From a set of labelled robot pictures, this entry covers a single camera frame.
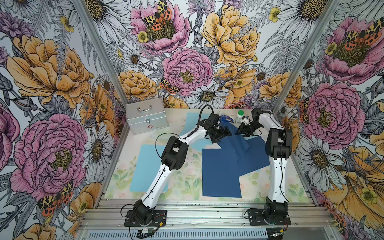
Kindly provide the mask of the silver aluminium case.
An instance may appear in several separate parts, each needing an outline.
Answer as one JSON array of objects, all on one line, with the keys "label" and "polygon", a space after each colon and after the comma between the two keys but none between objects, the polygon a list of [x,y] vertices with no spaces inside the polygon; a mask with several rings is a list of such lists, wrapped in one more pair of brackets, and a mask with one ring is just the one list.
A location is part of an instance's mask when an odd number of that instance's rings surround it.
[{"label": "silver aluminium case", "polygon": [[127,104],[126,116],[134,135],[169,126],[166,111],[160,98]]}]

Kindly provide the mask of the dark blue paper right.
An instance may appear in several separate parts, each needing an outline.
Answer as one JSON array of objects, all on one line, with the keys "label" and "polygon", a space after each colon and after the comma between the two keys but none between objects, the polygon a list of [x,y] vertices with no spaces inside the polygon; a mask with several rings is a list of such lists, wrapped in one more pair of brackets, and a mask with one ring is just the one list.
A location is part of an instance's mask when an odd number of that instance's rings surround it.
[{"label": "dark blue paper right", "polygon": [[218,145],[225,150],[232,150],[238,158],[242,158],[250,147],[250,144],[241,136],[235,135],[238,128],[229,122],[222,122],[221,127],[227,127],[231,132],[231,136],[224,137]]}]

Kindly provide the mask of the dark blue paper sheet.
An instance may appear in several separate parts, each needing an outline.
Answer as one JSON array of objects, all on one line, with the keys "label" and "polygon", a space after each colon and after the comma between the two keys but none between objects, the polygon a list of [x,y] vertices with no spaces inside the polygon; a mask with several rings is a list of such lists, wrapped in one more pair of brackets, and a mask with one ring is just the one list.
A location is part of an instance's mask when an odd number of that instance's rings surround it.
[{"label": "dark blue paper sheet", "polygon": [[202,150],[204,197],[242,197],[237,160],[233,148]]}]

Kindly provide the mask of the blue gauze bandage packet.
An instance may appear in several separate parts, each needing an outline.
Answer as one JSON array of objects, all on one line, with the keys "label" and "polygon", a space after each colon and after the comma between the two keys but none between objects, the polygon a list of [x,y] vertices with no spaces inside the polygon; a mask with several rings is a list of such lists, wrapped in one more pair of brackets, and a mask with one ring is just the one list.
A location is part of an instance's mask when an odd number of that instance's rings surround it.
[{"label": "blue gauze bandage packet", "polygon": [[221,122],[227,122],[227,123],[234,123],[235,117],[228,115],[228,114],[221,113],[220,114],[220,121]]}]

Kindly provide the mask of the white bottle green cap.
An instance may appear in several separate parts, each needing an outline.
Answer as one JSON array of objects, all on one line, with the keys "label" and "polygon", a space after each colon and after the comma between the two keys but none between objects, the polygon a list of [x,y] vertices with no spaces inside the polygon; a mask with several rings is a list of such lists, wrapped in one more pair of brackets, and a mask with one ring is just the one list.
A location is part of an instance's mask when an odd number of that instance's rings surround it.
[{"label": "white bottle green cap", "polygon": [[236,123],[240,124],[243,121],[243,117],[244,117],[244,111],[239,110],[236,116]]}]

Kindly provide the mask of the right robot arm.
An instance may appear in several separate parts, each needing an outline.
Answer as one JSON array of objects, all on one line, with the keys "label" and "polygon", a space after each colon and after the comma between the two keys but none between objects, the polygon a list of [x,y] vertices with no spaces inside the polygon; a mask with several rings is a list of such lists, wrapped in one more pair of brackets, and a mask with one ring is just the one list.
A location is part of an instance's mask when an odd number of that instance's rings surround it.
[{"label": "right robot arm", "polygon": [[262,209],[246,210],[245,218],[251,226],[284,226],[291,224],[288,214],[288,199],[285,194],[286,166],[293,150],[293,131],[284,128],[270,110],[255,108],[251,111],[252,120],[242,123],[236,135],[254,136],[254,132],[264,128],[268,132],[265,153],[269,157],[271,187]]}]

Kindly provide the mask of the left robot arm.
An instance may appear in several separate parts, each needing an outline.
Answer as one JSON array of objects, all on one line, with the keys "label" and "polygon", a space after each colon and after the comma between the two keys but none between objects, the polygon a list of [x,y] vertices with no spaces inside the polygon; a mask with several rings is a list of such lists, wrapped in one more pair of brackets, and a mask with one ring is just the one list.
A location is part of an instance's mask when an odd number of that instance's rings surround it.
[{"label": "left robot arm", "polygon": [[206,119],[202,119],[202,115],[199,114],[198,122],[191,131],[181,136],[172,135],[169,138],[160,155],[161,165],[157,175],[146,193],[133,206],[132,220],[135,223],[148,226],[158,216],[155,208],[159,197],[171,174],[184,165],[191,144],[205,138],[214,144],[232,135],[229,128],[221,126],[220,123],[220,116],[215,113],[211,113]]}]

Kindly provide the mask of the dark blue paper large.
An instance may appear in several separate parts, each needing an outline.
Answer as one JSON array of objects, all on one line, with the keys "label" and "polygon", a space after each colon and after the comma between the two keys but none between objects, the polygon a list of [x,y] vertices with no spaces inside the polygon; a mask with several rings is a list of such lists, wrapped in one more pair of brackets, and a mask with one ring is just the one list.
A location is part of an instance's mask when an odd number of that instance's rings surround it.
[{"label": "dark blue paper large", "polygon": [[265,151],[265,141],[261,137],[247,140],[250,147],[237,161],[238,176],[243,176],[270,165]]}]

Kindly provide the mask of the aluminium rail base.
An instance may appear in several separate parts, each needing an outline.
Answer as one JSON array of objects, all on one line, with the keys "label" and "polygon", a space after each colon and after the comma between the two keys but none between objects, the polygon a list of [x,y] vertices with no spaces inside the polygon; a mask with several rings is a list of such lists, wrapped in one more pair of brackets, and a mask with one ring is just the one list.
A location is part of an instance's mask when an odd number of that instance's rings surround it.
[{"label": "aluminium rail base", "polygon": [[127,213],[132,200],[103,199],[96,209],[88,210],[79,227],[78,240],[135,240],[148,234],[151,240],[340,240],[336,223],[327,209],[313,203],[290,203],[290,222],[279,225],[255,222],[250,209],[262,203],[166,201],[157,210],[165,210],[163,227],[129,226]]}]

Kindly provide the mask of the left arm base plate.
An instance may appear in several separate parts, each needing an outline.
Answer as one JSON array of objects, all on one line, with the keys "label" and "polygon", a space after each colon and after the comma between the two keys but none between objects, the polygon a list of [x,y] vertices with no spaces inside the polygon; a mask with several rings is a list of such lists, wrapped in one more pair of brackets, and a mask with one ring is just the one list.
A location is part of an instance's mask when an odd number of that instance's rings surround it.
[{"label": "left arm base plate", "polygon": [[166,210],[151,210],[146,215],[130,210],[125,217],[125,227],[163,227],[167,221]]}]

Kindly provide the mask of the floral table mat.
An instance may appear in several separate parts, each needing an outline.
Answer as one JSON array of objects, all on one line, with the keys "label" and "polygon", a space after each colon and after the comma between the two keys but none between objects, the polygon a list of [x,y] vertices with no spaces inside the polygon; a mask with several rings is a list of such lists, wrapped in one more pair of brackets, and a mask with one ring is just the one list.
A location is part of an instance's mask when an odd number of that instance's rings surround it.
[{"label": "floral table mat", "polygon": [[[139,199],[145,192],[130,192],[130,185],[142,145],[126,144],[105,193],[106,199]],[[162,146],[155,147],[161,151]],[[204,197],[202,181],[202,153],[190,149],[185,165],[174,173],[160,195],[165,201],[223,201],[257,202],[266,200],[270,190],[270,168],[264,167],[239,177],[241,198]]]}]

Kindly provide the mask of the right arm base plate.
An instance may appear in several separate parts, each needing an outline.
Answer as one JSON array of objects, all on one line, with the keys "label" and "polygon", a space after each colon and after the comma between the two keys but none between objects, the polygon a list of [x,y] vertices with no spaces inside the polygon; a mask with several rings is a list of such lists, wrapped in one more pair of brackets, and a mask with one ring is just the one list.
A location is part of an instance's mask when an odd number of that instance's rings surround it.
[{"label": "right arm base plate", "polygon": [[288,215],[267,215],[264,209],[250,208],[244,217],[249,220],[251,226],[289,226],[292,224]]}]

